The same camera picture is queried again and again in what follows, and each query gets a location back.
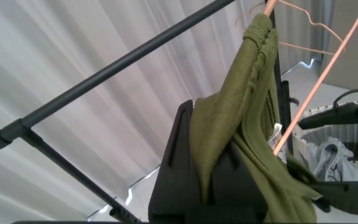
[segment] white floor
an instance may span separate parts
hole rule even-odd
[[[311,62],[310,65],[305,63],[299,63],[295,65],[287,73],[283,74],[282,80],[288,80],[290,82],[290,94],[302,102],[307,97],[307,94],[312,89],[313,85],[318,79],[319,62]],[[317,108],[319,106],[331,105],[333,101],[342,93],[346,92],[346,89],[338,88],[335,86],[322,84],[320,89],[316,92],[315,97],[312,98],[307,110]],[[341,102],[357,101],[358,93],[345,97]],[[294,116],[298,111],[298,107],[291,105],[291,115]],[[147,208],[154,188],[155,180],[157,178],[157,172],[154,172],[149,177],[141,180],[138,184],[133,186],[130,191],[132,195],[131,200],[127,200],[127,209],[132,212],[143,222],[147,222]],[[101,210],[101,212],[93,215],[91,221],[114,221],[109,216],[110,208]],[[330,214],[317,211],[319,222],[351,222],[358,223],[358,216],[353,216],[347,213],[343,213],[334,209]]]

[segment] laundry basket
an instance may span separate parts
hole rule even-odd
[[[307,118],[309,116],[321,113],[332,109],[331,106],[323,106],[309,111],[305,111],[301,117]],[[302,130],[296,126],[293,131],[293,150],[294,157],[304,163],[306,167],[308,164],[307,143],[313,142],[320,145],[325,142],[328,137],[339,139],[350,151],[353,152],[354,157],[349,158],[354,166],[358,166],[358,124],[340,124],[327,125],[320,128]],[[358,215],[358,203],[347,202],[346,198],[330,198],[330,195],[325,195],[331,205],[344,212]]]

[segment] beige wall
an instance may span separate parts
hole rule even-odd
[[[358,16],[358,0],[334,0],[331,28],[344,38]],[[328,50],[335,52],[339,41],[332,36]],[[323,58],[321,71],[329,63],[330,55]],[[347,89],[358,88],[358,28],[328,74],[325,83]]]

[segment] wire hanger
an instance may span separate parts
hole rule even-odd
[[[268,0],[264,9],[264,14],[266,16],[270,16],[275,3],[277,2],[277,0]],[[322,74],[320,75],[320,77],[318,78],[316,84],[314,85],[314,87],[311,89],[308,97],[306,97],[305,102],[303,102],[303,104],[301,105],[301,107],[299,108],[298,112],[296,113],[295,117],[293,118],[293,120],[291,121],[290,125],[287,127],[287,130],[285,130],[285,133],[283,134],[283,136],[280,138],[280,140],[278,141],[278,143],[276,144],[276,146],[274,147],[273,153],[275,156],[277,156],[277,154],[281,151],[283,145],[285,144],[285,142],[287,141],[289,135],[292,133],[292,130],[294,129],[295,125],[298,123],[302,113],[304,112],[304,110],[306,109],[306,107],[308,106],[311,98],[313,97],[313,95],[316,93],[318,87],[322,84],[322,82],[324,81],[324,79],[327,77],[328,72],[331,70],[331,68],[333,67],[335,61],[338,59],[339,55],[341,54],[342,50],[344,50],[345,45],[347,44],[347,42],[349,41],[349,39],[352,37],[355,29],[358,26],[358,16],[356,21],[354,22],[352,28],[350,29],[350,31],[346,34],[345,39],[342,41],[342,43],[340,44],[340,46],[338,47],[338,49],[336,50],[334,56],[332,57],[332,59],[329,61],[327,67],[324,69],[324,71],[322,72]]]
[[[305,10],[305,9],[303,9],[303,8],[301,8],[301,7],[298,7],[298,6],[294,5],[294,4],[291,4],[291,3],[289,3],[289,2],[283,1],[283,0],[274,0],[274,3],[276,3],[277,1],[278,1],[278,2],[281,2],[281,3],[283,3],[283,4],[286,4],[287,6],[293,7],[293,8],[295,8],[295,9],[297,9],[297,10],[303,11],[303,12],[308,16],[309,23],[310,23],[312,26],[321,26],[321,27],[323,27],[324,29],[328,30],[328,32],[332,33],[332,35],[334,35],[341,43],[343,42],[343,40],[340,38],[340,36],[338,36],[338,35],[337,35],[333,30],[331,30],[328,26],[326,26],[326,25],[324,25],[324,24],[322,24],[322,23],[320,23],[320,22],[313,22],[313,21],[311,20],[310,14],[309,14],[309,12],[308,12],[307,10]],[[240,18],[242,18],[244,15],[246,15],[246,16],[251,16],[252,11],[253,11],[255,8],[257,8],[257,7],[259,7],[259,6],[262,6],[262,5],[264,5],[264,4],[265,4],[265,3],[263,3],[263,2],[261,2],[261,3],[259,3],[259,4],[256,4],[256,5],[252,6],[252,7],[249,9],[249,12],[248,12],[248,13],[243,13],[243,14],[241,14],[240,16],[238,16],[238,17],[236,18],[236,20],[234,21],[234,27],[235,27],[238,31],[244,32],[244,30],[238,28],[238,26],[237,26],[238,20],[239,20]],[[272,10],[273,10],[273,8],[272,8],[272,9],[269,8],[267,11],[270,11],[270,13],[272,13]],[[332,52],[326,52],[326,51],[323,51],[323,50],[311,49],[311,48],[302,47],[302,46],[298,46],[298,45],[294,45],[294,44],[289,44],[289,43],[282,42],[282,41],[278,41],[278,43],[279,43],[279,44],[282,44],[282,45],[289,46],[289,47],[294,47],[294,48],[297,48],[297,49],[308,50],[308,51],[317,52],[317,53],[321,53],[321,54],[334,55],[334,53],[332,53]]]

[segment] olive green fabric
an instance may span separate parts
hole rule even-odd
[[[197,99],[191,117],[190,149],[203,203],[213,166],[232,140],[268,203],[265,222],[316,222],[310,198],[320,194],[294,179],[267,144],[279,123],[273,76],[277,33],[270,19],[258,14],[243,38],[221,90]],[[289,156],[287,162],[302,180],[315,181],[294,158]]]

